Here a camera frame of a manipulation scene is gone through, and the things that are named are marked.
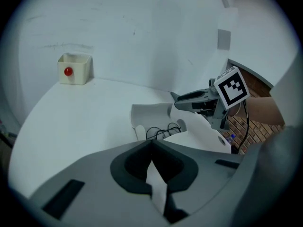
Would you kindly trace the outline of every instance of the white wall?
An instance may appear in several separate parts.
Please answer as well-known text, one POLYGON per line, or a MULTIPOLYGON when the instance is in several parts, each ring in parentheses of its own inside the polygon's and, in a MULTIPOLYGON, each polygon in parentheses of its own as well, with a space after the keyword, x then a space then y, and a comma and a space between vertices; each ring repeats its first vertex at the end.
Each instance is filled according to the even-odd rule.
POLYGON ((273 0, 235 0, 238 25, 229 58, 275 85, 290 67, 299 41, 273 0))
POLYGON ((1 77, 22 124, 58 81, 64 52, 93 76, 186 93, 217 47, 221 0, 25 0, 2 41, 1 77))

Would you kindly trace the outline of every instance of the small box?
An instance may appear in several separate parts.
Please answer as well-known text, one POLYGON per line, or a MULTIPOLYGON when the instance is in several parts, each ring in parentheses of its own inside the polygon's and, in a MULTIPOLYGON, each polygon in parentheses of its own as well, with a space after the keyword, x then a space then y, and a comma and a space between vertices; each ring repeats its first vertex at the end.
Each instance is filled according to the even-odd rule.
POLYGON ((225 109, 229 109, 250 96, 239 68, 233 66, 214 81, 225 109))
POLYGON ((61 84, 85 84, 89 79, 90 64, 90 55, 63 54, 58 60, 59 82, 61 84))

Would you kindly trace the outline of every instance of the white curved surface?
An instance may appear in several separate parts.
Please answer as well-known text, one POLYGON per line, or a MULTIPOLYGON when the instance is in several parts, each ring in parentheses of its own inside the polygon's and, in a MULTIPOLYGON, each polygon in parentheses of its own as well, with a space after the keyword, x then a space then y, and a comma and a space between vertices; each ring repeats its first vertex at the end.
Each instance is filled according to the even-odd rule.
MULTIPOLYGON (((109 80, 91 79, 83 86, 55 84, 21 128, 10 160, 10 187, 29 198, 46 180, 81 157, 137 141, 129 119, 132 104, 173 102, 168 92, 109 80)), ((187 125, 193 124, 195 139, 184 144, 201 145, 197 134, 207 129, 208 122, 175 108, 174 113, 182 115, 187 125)), ((225 152, 209 148, 210 132, 219 135, 214 130, 202 134, 208 149, 225 152)))

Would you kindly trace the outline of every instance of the white container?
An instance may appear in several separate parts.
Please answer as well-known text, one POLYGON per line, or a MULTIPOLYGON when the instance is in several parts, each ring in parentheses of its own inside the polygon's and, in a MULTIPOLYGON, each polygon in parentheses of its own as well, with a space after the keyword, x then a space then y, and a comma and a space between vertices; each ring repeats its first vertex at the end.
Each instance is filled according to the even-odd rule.
POLYGON ((90 55, 63 54, 58 60, 59 82, 61 84, 85 84, 89 79, 90 64, 90 55))

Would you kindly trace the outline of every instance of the red ball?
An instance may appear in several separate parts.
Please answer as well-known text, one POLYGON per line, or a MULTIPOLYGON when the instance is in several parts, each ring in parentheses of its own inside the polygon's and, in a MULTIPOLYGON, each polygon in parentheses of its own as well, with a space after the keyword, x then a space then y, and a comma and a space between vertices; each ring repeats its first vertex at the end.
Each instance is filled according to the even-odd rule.
POLYGON ((72 75, 72 68, 70 68, 70 67, 65 68, 64 74, 65 74, 67 77, 71 76, 71 75, 72 75))

